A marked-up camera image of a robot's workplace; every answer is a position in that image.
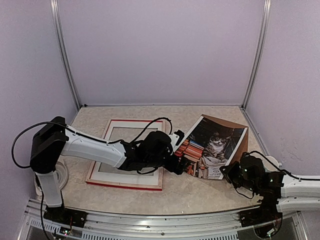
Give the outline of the brown backing board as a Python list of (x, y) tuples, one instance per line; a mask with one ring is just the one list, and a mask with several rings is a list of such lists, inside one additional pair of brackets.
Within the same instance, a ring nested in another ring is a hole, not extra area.
[(202, 158), (207, 166), (230, 165), (248, 151), (247, 126), (205, 114), (199, 126), (205, 136)]

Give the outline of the cat photo print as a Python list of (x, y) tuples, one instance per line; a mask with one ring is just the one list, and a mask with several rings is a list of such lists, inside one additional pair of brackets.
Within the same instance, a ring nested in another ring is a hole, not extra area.
[(222, 180), (220, 167), (238, 162), (248, 151), (249, 127), (201, 115), (174, 154), (186, 161), (184, 171), (200, 179)]

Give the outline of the white mat board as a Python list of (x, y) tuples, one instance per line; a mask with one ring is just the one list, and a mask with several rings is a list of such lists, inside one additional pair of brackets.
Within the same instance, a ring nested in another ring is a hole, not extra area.
[(163, 119), (151, 120), (111, 119), (105, 127), (102, 138), (107, 142), (115, 142), (124, 147), (124, 160), (114, 166), (112, 163), (96, 161), (89, 172), (91, 179), (115, 180), (158, 180), (160, 163), (147, 159), (144, 151), (139, 151), (141, 144), (152, 131), (164, 131), (166, 123)]

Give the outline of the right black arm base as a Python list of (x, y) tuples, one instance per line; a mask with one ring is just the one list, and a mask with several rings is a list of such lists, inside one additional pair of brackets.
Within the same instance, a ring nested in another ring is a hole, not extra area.
[(259, 207), (239, 212), (239, 220), (242, 227), (249, 227), (279, 220), (283, 217), (277, 210), (278, 198), (265, 196)]

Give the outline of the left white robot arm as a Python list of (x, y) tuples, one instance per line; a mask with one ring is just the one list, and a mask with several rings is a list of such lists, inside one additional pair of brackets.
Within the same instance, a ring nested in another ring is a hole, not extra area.
[(50, 214), (63, 223), (70, 218), (70, 211), (64, 207), (62, 192), (58, 184), (56, 164), (60, 156), (71, 156), (107, 164), (121, 171), (136, 171), (144, 168), (164, 168), (180, 175), (187, 167), (185, 160), (174, 154), (174, 148), (181, 142), (184, 133), (152, 131), (145, 139), (134, 138), (114, 141), (96, 138), (80, 132), (57, 116), (43, 126), (32, 138), (30, 168), (39, 181), (42, 195)]

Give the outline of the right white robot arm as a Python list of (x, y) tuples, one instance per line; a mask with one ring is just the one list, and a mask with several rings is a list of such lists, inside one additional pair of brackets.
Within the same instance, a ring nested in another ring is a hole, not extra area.
[(261, 197), (255, 212), (260, 222), (268, 221), (275, 212), (320, 209), (319, 176), (293, 174), (259, 151), (243, 153), (239, 161), (220, 167), (220, 171), (236, 191), (242, 188)]

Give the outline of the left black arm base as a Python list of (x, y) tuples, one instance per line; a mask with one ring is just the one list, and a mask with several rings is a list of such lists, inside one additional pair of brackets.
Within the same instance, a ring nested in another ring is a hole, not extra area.
[(55, 223), (84, 228), (88, 213), (81, 210), (60, 207), (46, 207), (43, 217)]

